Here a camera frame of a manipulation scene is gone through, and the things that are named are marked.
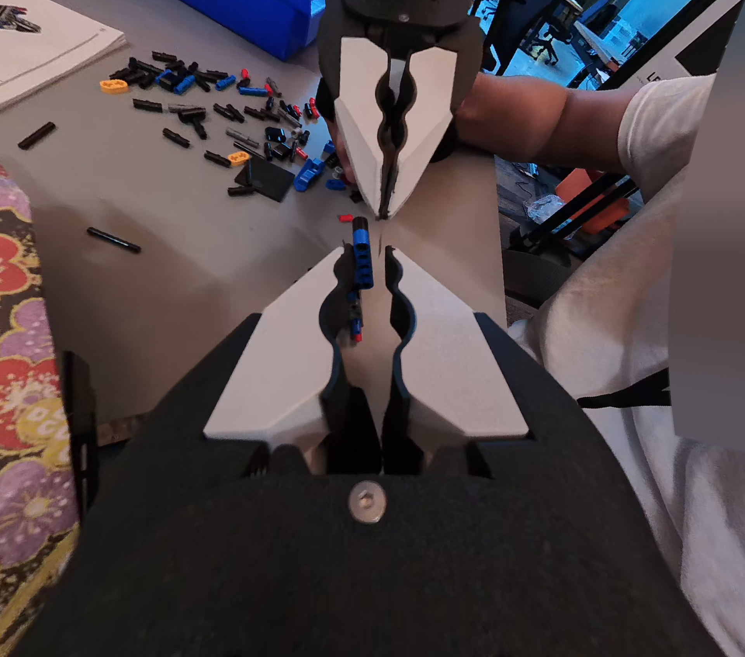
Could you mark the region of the thick black lego pin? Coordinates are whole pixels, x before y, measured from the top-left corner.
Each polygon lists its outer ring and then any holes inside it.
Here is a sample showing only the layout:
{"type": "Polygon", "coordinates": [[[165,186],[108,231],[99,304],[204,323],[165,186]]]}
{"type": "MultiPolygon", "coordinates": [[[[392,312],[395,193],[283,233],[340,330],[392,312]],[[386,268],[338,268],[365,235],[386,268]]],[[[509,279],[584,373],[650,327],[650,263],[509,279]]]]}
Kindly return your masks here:
{"type": "Polygon", "coordinates": [[[46,122],[40,128],[27,135],[21,140],[17,146],[21,150],[30,150],[39,142],[48,137],[52,132],[57,129],[57,126],[53,122],[46,122]]]}

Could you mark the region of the lego instruction booklet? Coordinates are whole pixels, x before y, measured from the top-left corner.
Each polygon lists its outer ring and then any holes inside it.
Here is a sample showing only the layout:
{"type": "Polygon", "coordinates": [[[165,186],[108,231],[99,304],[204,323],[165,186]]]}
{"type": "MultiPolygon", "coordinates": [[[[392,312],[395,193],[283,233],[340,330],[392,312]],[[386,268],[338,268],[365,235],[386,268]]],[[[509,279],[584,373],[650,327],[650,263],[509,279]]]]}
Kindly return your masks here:
{"type": "Polygon", "coordinates": [[[1,109],[126,45],[125,35],[52,0],[1,0],[1,109]]]}

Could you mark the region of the floral patterned cloth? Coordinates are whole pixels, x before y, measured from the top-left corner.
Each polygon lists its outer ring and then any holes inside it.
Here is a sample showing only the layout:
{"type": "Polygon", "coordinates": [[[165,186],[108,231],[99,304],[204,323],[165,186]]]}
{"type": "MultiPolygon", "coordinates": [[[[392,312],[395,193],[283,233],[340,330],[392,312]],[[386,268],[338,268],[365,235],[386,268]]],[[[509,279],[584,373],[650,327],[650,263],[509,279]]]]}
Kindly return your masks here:
{"type": "Polygon", "coordinates": [[[59,580],[79,532],[69,422],[28,197],[1,170],[1,655],[59,580]]]}

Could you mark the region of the blue lego beam assembly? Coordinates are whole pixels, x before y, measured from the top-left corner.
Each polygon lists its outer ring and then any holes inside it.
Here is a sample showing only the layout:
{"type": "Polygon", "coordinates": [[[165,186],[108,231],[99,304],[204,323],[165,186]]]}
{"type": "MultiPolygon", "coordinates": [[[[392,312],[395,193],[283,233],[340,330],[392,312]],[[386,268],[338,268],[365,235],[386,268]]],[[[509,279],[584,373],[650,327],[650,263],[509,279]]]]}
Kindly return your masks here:
{"type": "Polygon", "coordinates": [[[373,261],[369,238],[368,221],[364,216],[355,216],[352,220],[352,252],[355,259],[355,276],[352,289],[347,295],[349,308],[349,336],[353,344],[362,341],[364,318],[362,315],[361,295],[363,290],[374,286],[373,261]]]}

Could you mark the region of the thin black lego axle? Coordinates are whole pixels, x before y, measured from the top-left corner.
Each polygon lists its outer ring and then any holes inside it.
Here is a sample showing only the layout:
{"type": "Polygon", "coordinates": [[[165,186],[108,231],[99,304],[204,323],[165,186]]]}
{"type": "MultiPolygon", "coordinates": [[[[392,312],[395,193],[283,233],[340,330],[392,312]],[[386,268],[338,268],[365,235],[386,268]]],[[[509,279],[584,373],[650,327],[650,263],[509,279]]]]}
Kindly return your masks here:
{"type": "Polygon", "coordinates": [[[139,254],[142,251],[142,248],[139,245],[129,242],[126,239],[123,239],[114,234],[99,230],[98,228],[95,228],[93,226],[88,227],[86,232],[88,235],[95,239],[104,241],[125,251],[129,251],[135,254],[139,254]]]}

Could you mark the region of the person's right hand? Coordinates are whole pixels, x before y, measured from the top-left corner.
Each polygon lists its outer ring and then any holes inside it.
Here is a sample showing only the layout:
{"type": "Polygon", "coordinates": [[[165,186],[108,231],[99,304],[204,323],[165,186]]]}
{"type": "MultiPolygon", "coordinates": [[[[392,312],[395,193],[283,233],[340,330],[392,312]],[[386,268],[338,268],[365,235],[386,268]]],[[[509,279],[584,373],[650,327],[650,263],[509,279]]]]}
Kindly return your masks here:
{"type": "Polygon", "coordinates": [[[343,177],[350,185],[356,185],[355,173],[349,160],[347,147],[337,124],[331,119],[324,119],[329,131],[329,137],[334,145],[334,151],[338,157],[338,166],[343,170],[343,177]]]}

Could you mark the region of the orange crate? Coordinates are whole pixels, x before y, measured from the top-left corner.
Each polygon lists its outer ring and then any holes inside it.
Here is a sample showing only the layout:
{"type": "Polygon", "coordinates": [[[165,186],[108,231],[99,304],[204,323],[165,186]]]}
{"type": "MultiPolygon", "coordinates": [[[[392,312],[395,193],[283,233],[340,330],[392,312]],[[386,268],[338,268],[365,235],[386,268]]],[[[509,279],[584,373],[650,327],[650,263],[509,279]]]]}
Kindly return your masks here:
{"type": "MultiPolygon", "coordinates": [[[[600,177],[599,171],[575,168],[558,184],[555,193],[564,203],[568,203],[600,177]]],[[[621,198],[584,223],[580,230],[588,235],[600,234],[609,228],[616,231],[620,227],[619,221],[628,214],[629,199],[621,198]]]]}

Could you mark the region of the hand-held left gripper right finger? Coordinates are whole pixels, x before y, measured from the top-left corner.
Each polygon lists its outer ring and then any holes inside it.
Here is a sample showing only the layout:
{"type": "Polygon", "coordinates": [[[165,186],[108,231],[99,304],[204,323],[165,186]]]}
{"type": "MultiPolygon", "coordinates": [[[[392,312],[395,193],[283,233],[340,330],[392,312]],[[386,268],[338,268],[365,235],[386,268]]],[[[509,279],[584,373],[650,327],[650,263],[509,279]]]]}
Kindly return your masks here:
{"type": "Polygon", "coordinates": [[[501,329],[392,246],[385,284],[399,344],[381,430],[384,473],[418,475],[442,448],[526,439],[528,424],[487,339],[501,329]]]}

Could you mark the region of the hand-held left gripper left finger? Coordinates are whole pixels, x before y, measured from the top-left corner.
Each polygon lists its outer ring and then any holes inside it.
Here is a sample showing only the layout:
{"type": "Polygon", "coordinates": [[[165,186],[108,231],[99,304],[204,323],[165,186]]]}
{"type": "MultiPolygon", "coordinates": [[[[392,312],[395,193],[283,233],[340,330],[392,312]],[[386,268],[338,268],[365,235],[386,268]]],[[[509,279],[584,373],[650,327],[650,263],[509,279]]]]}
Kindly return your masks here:
{"type": "Polygon", "coordinates": [[[258,316],[203,434],[293,446],[321,474],[377,475],[382,451],[367,397],[338,338],[349,330],[351,245],[338,247],[258,316]]]}

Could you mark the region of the blue lego connector piece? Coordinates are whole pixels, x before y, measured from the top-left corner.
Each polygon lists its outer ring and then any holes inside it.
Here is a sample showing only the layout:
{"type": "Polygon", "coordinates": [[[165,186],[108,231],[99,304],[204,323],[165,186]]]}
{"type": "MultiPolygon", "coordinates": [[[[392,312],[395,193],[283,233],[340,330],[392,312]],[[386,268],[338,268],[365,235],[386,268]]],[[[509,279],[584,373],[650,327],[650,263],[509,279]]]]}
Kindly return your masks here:
{"type": "Polygon", "coordinates": [[[308,191],[323,175],[325,169],[326,163],[324,160],[309,157],[305,160],[300,171],[295,175],[293,187],[299,193],[308,191]]]}

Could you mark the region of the person's right forearm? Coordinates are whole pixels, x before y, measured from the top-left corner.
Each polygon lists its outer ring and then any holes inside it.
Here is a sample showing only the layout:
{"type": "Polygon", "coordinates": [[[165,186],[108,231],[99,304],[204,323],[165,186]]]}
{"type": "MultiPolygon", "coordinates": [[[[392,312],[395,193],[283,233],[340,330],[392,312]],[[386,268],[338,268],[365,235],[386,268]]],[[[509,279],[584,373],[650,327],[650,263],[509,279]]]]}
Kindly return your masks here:
{"type": "Polygon", "coordinates": [[[461,141],[508,162],[620,174],[620,124],[637,93],[479,74],[455,126],[461,141]]]}

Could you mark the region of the flat black lego plate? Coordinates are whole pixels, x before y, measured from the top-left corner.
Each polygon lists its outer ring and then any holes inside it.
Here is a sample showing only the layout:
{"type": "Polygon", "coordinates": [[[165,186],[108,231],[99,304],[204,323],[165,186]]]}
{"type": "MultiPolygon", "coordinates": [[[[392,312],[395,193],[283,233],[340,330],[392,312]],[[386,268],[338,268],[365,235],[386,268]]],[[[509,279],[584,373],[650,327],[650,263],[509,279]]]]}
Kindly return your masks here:
{"type": "Polygon", "coordinates": [[[234,183],[240,187],[251,185],[255,193],[281,203],[293,187],[294,179],[289,170],[263,157],[252,157],[238,172],[234,183]]]}

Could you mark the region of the pile of small lego pins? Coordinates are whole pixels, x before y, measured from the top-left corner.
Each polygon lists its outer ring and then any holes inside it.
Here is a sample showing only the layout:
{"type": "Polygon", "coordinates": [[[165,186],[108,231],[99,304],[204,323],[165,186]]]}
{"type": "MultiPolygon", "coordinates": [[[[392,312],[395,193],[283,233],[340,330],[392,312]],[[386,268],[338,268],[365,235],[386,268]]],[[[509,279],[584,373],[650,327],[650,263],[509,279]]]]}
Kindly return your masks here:
{"type": "MultiPolygon", "coordinates": [[[[348,184],[343,177],[331,141],[325,143],[319,157],[308,152],[311,129],[321,121],[325,111],[321,93],[309,95],[304,102],[295,102],[280,90],[271,76],[253,82],[247,69],[239,74],[204,69],[196,61],[188,64],[176,55],[158,51],[152,52],[151,62],[131,56],[123,68],[109,74],[104,81],[111,78],[125,80],[130,91],[157,88],[168,94],[166,102],[134,97],[133,108],[141,112],[168,113],[201,142],[210,138],[206,127],[210,116],[227,122],[225,134],[231,142],[231,150],[203,151],[203,158],[212,166],[238,173],[243,165],[231,167],[227,156],[243,150],[250,153],[251,158],[263,157],[296,175],[306,159],[319,158],[325,161],[326,169],[311,188],[322,183],[332,192],[347,194],[353,204],[362,201],[357,187],[348,184]]],[[[259,194],[253,186],[240,187],[233,180],[227,195],[246,198],[259,194]]]]}

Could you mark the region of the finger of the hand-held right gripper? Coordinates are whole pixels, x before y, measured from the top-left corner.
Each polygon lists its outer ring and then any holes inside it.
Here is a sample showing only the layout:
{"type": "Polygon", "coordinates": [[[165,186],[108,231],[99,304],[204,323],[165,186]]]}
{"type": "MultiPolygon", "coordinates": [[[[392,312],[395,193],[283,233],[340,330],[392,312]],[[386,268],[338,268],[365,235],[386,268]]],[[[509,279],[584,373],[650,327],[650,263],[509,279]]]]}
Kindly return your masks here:
{"type": "Polygon", "coordinates": [[[457,54],[443,48],[413,53],[405,63],[398,97],[402,118],[396,128],[393,176],[386,192],[392,218],[411,196],[452,121],[452,88],[457,54]]]}
{"type": "Polygon", "coordinates": [[[382,203],[384,151],[379,139],[385,115],[377,90],[387,85],[390,61],[367,38],[340,40],[339,93],[336,120],[359,190],[377,218],[382,203]]]}

